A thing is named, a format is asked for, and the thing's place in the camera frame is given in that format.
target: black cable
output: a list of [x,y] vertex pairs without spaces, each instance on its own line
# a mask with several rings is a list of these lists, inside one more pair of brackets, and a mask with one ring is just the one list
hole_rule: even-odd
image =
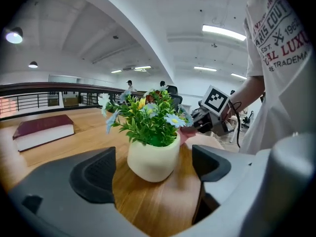
[[[241,102],[240,102],[240,101],[237,101],[237,102],[235,102],[235,103],[233,104],[233,106],[235,106],[235,104],[239,104],[239,106],[236,108],[236,110],[238,110],[238,109],[240,108],[240,106],[241,106]],[[226,118],[227,118],[227,116],[228,116],[228,113],[229,113],[229,112],[226,113],[226,116],[224,117],[223,120],[226,120]]]
[[234,107],[234,105],[238,102],[235,102],[234,104],[229,100],[228,103],[231,104],[230,108],[232,108],[236,114],[236,117],[237,117],[237,121],[238,121],[238,130],[237,130],[237,145],[238,147],[240,148],[240,145],[239,145],[239,132],[240,132],[240,117],[239,117],[239,113],[236,111],[236,108]]

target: potted plant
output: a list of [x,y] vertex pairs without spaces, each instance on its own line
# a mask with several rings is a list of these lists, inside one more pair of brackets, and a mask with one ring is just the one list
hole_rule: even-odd
[[180,135],[177,130],[191,126],[192,117],[181,106],[175,111],[164,87],[146,92],[139,100],[126,91],[120,101],[125,103],[111,104],[108,94],[99,97],[105,117],[105,110],[114,110],[106,121],[107,133],[115,126],[121,126],[120,132],[127,130],[130,141],[127,164],[136,175],[149,182],[166,179],[178,159]]

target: yellow flower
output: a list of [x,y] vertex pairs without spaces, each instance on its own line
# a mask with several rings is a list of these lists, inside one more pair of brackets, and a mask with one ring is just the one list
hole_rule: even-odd
[[143,108],[145,106],[145,103],[146,103],[145,98],[142,98],[141,100],[139,100],[138,109],[140,110],[141,108]]

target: office chair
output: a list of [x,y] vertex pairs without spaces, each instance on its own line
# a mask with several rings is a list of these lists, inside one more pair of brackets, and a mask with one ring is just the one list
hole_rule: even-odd
[[178,95],[178,88],[176,86],[167,85],[167,91],[169,94]]
[[170,94],[170,97],[172,98],[172,107],[178,111],[179,110],[179,104],[182,103],[182,96],[178,96],[178,95],[174,95],[174,94]]
[[251,114],[249,117],[244,117],[242,122],[243,122],[243,125],[246,126],[246,124],[249,124],[250,123],[250,118],[251,116],[253,115],[253,111],[251,111]]

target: blue flower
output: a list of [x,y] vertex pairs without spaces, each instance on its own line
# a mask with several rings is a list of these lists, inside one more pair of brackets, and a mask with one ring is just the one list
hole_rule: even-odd
[[193,118],[190,114],[186,113],[186,119],[188,120],[188,122],[186,123],[186,126],[192,126],[193,125]]
[[173,125],[176,128],[183,127],[186,125],[184,120],[180,119],[175,114],[167,114],[167,117],[164,117],[164,119],[171,125]]
[[115,122],[115,119],[119,115],[119,110],[116,110],[113,115],[105,122],[107,124],[107,134],[110,132],[112,125]]
[[102,106],[101,113],[104,117],[107,116],[106,107],[109,102],[110,96],[107,93],[103,93],[101,96],[98,97],[98,104]]
[[184,107],[181,104],[178,105],[178,108],[179,108],[179,111],[181,111],[182,113],[185,113],[185,114],[187,113],[186,109],[184,109]]
[[129,90],[126,90],[124,91],[120,97],[119,97],[119,102],[120,103],[123,103],[125,101],[125,99],[130,95],[130,91]]
[[149,104],[146,104],[142,109],[140,109],[139,111],[141,112],[147,112],[147,114],[149,114],[149,117],[152,118],[154,116],[157,115],[157,112],[155,112],[157,108],[157,105],[154,104],[154,103],[149,103]]

